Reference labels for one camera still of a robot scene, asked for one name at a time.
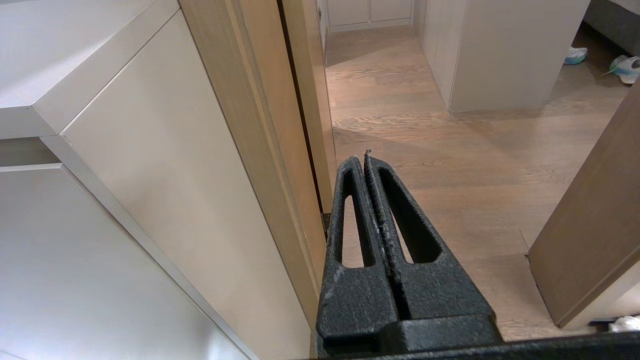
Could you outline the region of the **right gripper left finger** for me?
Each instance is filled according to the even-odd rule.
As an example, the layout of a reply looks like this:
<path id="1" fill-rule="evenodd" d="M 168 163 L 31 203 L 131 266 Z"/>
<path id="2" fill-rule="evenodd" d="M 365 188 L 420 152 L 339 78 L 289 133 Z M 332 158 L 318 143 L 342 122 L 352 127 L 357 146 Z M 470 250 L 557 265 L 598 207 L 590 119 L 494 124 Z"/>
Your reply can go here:
<path id="1" fill-rule="evenodd" d="M 343 264 L 345 203 L 352 200 L 363 267 Z M 377 219 L 358 157 L 337 170 L 327 228 L 326 260 L 316 320 L 320 358 L 360 357 L 383 351 L 380 333 L 397 322 L 398 310 L 387 278 Z"/>

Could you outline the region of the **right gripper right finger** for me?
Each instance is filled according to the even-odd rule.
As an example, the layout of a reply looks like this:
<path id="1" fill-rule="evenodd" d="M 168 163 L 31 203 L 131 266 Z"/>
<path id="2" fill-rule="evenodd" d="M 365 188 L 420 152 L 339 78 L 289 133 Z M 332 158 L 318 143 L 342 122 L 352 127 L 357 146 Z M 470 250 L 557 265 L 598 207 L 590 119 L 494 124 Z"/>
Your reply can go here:
<path id="1" fill-rule="evenodd" d="M 367 153 L 365 179 L 398 312 L 382 352 L 502 344 L 494 310 L 390 164 Z"/>

